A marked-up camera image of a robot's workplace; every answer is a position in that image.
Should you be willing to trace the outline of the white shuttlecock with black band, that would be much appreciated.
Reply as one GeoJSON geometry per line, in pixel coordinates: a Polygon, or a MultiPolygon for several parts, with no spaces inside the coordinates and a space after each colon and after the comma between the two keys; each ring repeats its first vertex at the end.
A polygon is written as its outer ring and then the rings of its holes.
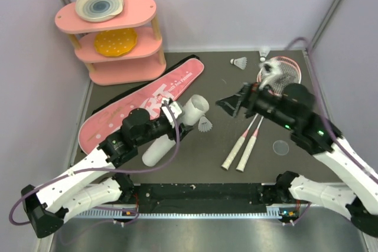
{"type": "Polygon", "coordinates": [[[232,58],[230,60],[230,64],[236,66],[237,68],[244,70],[247,66],[247,58],[240,57],[240,58],[232,58]]]}

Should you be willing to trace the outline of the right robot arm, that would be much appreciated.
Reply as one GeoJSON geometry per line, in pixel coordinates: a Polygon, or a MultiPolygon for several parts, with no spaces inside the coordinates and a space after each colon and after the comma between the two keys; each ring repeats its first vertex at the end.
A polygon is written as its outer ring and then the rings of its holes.
{"type": "Polygon", "coordinates": [[[314,104],[315,96],[298,83],[284,87],[280,96],[274,95],[270,86],[245,83],[236,94],[216,101],[232,117],[244,108],[246,118],[259,114],[288,130],[294,144],[326,165],[348,187],[341,190],[286,171],[275,183],[280,201],[294,199],[322,206],[377,237],[377,173],[353,152],[337,127],[313,111],[314,104]]]}

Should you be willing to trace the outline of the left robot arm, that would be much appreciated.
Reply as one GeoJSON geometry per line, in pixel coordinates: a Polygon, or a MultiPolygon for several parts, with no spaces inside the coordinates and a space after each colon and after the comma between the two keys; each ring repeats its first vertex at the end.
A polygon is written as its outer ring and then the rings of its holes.
{"type": "Polygon", "coordinates": [[[71,218],[107,202],[129,202],[134,189],[120,169],[138,155],[138,148],[164,138],[178,146],[193,126],[188,111],[172,102],[151,119],[147,110],[133,109],[120,128],[105,137],[84,159],[58,177],[21,190],[21,203],[37,238],[54,234],[71,218]]]}

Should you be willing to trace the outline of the clear round tube lid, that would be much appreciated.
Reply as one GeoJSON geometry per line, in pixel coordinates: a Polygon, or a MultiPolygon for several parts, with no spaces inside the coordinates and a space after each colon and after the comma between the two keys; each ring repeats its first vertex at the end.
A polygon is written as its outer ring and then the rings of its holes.
{"type": "Polygon", "coordinates": [[[289,145],[286,141],[276,140],[272,145],[273,151],[279,155],[284,156],[289,153],[289,145]]]}

